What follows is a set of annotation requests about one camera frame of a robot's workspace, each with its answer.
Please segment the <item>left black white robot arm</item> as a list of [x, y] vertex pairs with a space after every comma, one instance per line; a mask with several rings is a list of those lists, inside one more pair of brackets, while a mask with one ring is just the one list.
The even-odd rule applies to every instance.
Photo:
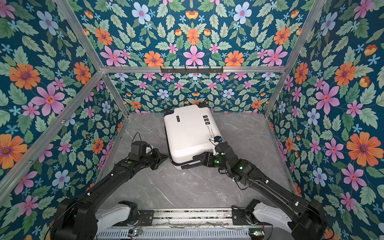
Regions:
[[92, 240], [115, 224], [136, 225], [139, 222], [137, 204], [120, 201], [109, 209], [101, 209], [101, 205], [139, 171], [145, 168], [156, 170], [167, 159], [168, 156], [161, 154], [158, 149], [142, 155], [131, 151], [127, 158], [115, 164], [109, 174], [84, 194], [74, 200], [60, 202], [50, 228], [51, 239]]

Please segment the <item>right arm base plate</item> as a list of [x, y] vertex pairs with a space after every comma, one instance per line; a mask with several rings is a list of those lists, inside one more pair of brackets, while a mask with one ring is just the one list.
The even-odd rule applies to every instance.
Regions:
[[251, 217], [245, 210], [232, 206], [232, 221], [234, 226], [255, 225], [257, 221]]

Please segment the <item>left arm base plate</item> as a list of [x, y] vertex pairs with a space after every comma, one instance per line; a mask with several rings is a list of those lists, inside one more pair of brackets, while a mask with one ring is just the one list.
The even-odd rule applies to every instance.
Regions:
[[133, 226], [152, 226], [154, 220], [154, 210], [134, 210]]

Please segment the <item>white hard-shell suitcase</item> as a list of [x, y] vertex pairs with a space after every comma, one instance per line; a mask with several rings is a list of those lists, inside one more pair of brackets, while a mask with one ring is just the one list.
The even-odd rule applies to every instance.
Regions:
[[193, 156], [212, 153], [209, 139], [222, 135], [205, 102], [166, 110], [164, 123], [171, 163], [178, 170]]

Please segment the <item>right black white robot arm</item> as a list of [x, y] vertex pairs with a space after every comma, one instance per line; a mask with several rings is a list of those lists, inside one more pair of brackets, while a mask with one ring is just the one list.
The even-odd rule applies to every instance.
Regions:
[[320, 240], [327, 228], [323, 205], [317, 200], [307, 201], [286, 190], [256, 165], [240, 159], [226, 142], [215, 146], [214, 152], [195, 155], [182, 169], [199, 166], [217, 168], [236, 184], [243, 184], [267, 197], [274, 206], [253, 200], [245, 209], [250, 221], [271, 224], [291, 233], [295, 240]]

